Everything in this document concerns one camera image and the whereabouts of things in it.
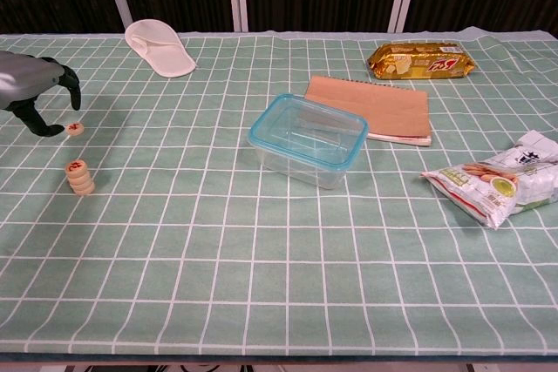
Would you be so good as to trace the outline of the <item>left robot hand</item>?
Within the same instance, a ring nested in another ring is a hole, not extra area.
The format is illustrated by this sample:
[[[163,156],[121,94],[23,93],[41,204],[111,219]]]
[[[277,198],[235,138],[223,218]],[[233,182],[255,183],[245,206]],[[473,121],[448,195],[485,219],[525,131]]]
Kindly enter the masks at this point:
[[[1,109],[12,112],[39,137],[53,137],[65,128],[47,125],[35,108],[39,95],[59,85],[66,88],[78,111],[81,91],[76,72],[52,57],[1,51]]]

